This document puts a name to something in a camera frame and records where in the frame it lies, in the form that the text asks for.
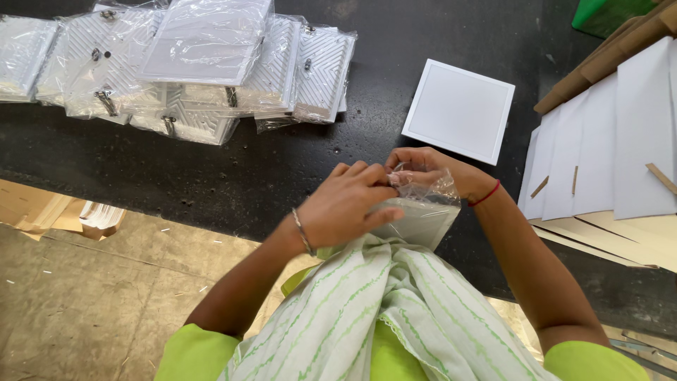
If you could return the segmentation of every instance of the floor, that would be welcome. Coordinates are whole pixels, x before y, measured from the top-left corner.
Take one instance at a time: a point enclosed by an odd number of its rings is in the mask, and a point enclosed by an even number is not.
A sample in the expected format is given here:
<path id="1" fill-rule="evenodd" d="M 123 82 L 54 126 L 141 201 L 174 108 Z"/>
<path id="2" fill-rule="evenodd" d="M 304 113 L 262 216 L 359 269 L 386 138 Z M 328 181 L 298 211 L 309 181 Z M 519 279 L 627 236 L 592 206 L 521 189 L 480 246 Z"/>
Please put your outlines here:
<path id="1" fill-rule="evenodd" d="M 0 283 L 0 380 L 151 380 L 169 336 L 257 246 L 133 212 L 98 242 L 54 229 L 38 242 L 0 224 L 0 280 L 6 280 Z M 319 262 L 304 255 L 289 263 L 245 337 L 257 334 L 280 305 L 280 285 Z M 489 302 L 542 361 L 519 306 Z M 620 329 L 605 329 L 621 338 Z M 630 334 L 677 353 L 673 342 Z M 643 356 L 675 368 L 668 359 Z"/>

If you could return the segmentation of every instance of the plastic bag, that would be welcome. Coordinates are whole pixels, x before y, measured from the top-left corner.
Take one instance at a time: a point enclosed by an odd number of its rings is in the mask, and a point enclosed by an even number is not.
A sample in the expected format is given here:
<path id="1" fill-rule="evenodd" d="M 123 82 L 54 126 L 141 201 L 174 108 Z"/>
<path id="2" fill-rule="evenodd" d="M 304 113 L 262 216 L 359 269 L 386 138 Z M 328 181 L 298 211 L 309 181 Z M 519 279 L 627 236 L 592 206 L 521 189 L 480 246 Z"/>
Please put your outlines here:
<path id="1" fill-rule="evenodd" d="M 32 102 L 56 21 L 0 14 L 0 101 Z"/>
<path id="2" fill-rule="evenodd" d="M 221 145 L 227 142 L 239 119 L 225 117 L 217 111 L 187 111 L 180 99 L 181 86 L 167 84 L 167 108 L 153 114 L 134 115 L 130 124 L 172 138 Z"/>
<path id="3" fill-rule="evenodd" d="M 298 96 L 292 116 L 302 122 L 334 123 L 345 97 L 348 67 L 357 32 L 330 26 L 307 26 L 301 35 Z"/>
<path id="4" fill-rule="evenodd" d="M 66 49 L 68 47 L 68 39 L 64 31 L 67 21 L 64 18 L 57 18 L 58 30 L 35 83 L 35 100 L 42 105 L 64 107 Z"/>
<path id="5" fill-rule="evenodd" d="M 174 0 L 136 77 L 241 86 L 273 12 L 272 0 Z"/>
<path id="6" fill-rule="evenodd" d="M 164 109 L 163 90 L 134 78 L 164 12 L 117 7 L 67 21 L 64 103 L 69 117 L 117 118 Z"/>
<path id="7" fill-rule="evenodd" d="M 115 0 L 96 0 L 92 4 L 92 12 L 104 11 L 108 8 L 146 8 L 146 9 L 167 9 L 169 8 L 169 1 L 167 0 L 151 0 L 141 4 L 122 4 Z"/>
<path id="8" fill-rule="evenodd" d="M 401 238 L 412 245 L 435 250 L 461 210 L 461 198 L 449 170 L 400 163 L 388 175 L 399 197 L 388 199 L 372 210 L 399 207 L 404 218 L 371 231 L 377 237 Z"/>
<path id="9" fill-rule="evenodd" d="M 292 111 L 296 102 L 296 65 L 302 16 L 275 14 L 263 40 L 261 57 L 241 87 L 186 84 L 181 99 L 190 110 L 229 110 L 235 115 Z"/>

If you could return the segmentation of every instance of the green object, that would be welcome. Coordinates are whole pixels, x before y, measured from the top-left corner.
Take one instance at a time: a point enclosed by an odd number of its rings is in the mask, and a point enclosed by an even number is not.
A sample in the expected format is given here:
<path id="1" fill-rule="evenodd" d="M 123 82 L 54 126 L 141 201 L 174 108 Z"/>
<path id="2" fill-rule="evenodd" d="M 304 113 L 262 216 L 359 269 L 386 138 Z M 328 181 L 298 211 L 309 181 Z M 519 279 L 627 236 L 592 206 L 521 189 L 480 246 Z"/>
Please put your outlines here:
<path id="1" fill-rule="evenodd" d="M 301 270 L 288 279 L 282 287 L 285 296 L 313 268 Z M 155 381 L 216 381 L 239 343 L 236 338 L 204 331 L 195 324 L 185 325 L 165 344 Z M 544 367 L 562 381 L 649 381 L 644 369 L 633 360 L 589 342 L 568 341 L 553 346 L 545 356 Z M 374 328 L 370 379 L 428 380 L 420 362 L 381 320 Z"/>
<path id="2" fill-rule="evenodd" d="M 606 39 L 625 21 L 647 14 L 656 5 L 651 0 L 581 0 L 571 25 Z"/>

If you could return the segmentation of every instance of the black table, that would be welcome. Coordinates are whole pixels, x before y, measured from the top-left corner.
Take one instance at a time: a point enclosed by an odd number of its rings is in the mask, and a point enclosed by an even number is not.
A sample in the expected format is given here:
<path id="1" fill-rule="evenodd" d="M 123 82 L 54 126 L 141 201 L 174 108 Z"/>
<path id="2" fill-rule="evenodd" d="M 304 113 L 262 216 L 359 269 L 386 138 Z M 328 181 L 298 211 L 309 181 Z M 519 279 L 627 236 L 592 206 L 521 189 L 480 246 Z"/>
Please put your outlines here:
<path id="1" fill-rule="evenodd" d="M 276 11 L 356 30 L 348 111 L 334 125 L 257 135 L 243 119 L 224 146 L 178 141 L 131 126 L 68 118 L 58 107 L 0 104 L 0 178 L 262 240 L 339 162 L 382 163 L 396 146 L 425 60 L 516 85 L 498 165 L 450 154 L 519 194 L 532 107 L 602 40 L 570 26 L 575 0 L 277 0 Z M 5 2 L 0 12 L 51 18 L 90 0 Z M 603 323 L 677 336 L 675 274 L 628 268 L 547 241 Z M 514 300 L 472 211 L 437 248 L 488 296 Z"/>

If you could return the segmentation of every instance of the wrist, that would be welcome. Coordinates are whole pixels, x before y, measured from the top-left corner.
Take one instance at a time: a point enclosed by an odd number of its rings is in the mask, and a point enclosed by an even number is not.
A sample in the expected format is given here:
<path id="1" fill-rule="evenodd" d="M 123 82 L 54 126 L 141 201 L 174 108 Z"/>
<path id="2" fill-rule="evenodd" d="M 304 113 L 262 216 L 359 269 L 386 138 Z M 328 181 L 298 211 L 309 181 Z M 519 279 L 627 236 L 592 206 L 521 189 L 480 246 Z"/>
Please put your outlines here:
<path id="1" fill-rule="evenodd" d="M 468 194 L 468 203 L 476 203 L 490 194 L 496 187 L 496 179 L 482 172 L 477 178 L 473 190 Z"/>
<path id="2" fill-rule="evenodd" d="M 275 231 L 265 240 L 264 245 L 275 245 L 276 251 L 282 253 L 288 260 L 306 252 L 305 244 L 301 239 L 301 232 L 288 214 Z"/>

